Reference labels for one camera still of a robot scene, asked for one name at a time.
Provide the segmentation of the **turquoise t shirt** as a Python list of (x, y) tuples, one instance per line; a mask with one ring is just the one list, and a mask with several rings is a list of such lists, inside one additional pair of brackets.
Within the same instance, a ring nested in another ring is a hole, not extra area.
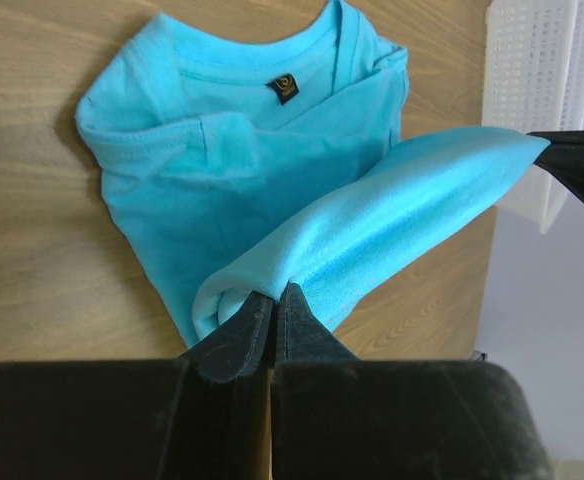
[(402, 139), (407, 59), (343, 1), (263, 45), (160, 14), (88, 89), (103, 199), (186, 345), (290, 283), (336, 328), (548, 147), (492, 127)]

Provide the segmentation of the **white plastic basket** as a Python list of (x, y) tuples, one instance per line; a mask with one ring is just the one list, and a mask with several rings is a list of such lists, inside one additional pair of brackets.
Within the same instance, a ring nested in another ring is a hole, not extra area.
[(584, 1), (494, 1), (482, 122), (522, 132), (584, 127)]

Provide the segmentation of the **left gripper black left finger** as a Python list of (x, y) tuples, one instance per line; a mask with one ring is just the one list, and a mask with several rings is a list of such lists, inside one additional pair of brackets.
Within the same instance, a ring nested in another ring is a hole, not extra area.
[(0, 479), (265, 479), (274, 303), (186, 354), (0, 363)]

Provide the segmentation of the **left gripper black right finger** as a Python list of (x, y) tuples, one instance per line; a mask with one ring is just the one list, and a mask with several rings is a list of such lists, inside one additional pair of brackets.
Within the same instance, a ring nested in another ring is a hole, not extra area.
[(364, 361), (312, 314), (279, 302), (271, 383), (277, 479), (550, 479), (524, 393), (476, 360)]

